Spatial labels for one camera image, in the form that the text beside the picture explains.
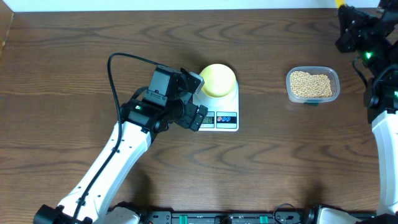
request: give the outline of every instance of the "green led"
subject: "green led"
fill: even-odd
[[[371,52],[366,52],[365,56],[367,59],[370,59],[372,57],[372,53]]]

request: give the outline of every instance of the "white backdrop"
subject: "white backdrop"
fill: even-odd
[[[335,0],[4,0],[14,12],[334,8]],[[379,0],[346,0],[377,7]]]

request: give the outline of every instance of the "wooden table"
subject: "wooden table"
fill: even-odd
[[[116,122],[106,61],[115,51],[200,72],[236,71],[240,129],[173,125],[130,171],[113,200],[174,210],[273,210],[323,202],[377,209],[377,147],[354,54],[340,54],[335,9],[17,13],[0,59],[0,222],[30,223],[55,207],[101,152]],[[339,75],[341,93],[291,103],[296,66]],[[120,102],[154,67],[115,58]]]

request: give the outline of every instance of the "clear plastic container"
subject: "clear plastic container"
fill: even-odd
[[[325,98],[306,98],[296,96],[293,91],[292,87],[290,86],[290,76],[293,72],[301,71],[301,72],[308,72],[311,75],[327,75],[330,80],[330,88],[331,88],[331,97]],[[338,81],[337,73],[328,67],[316,67],[316,66],[306,66],[306,67],[295,67],[291,69],[291,71],[286,76],[286,88],[287,94],[289,96],[289,100],[294,103],[326,103],[331,102],[337,98],[340,94],[340,83]]]

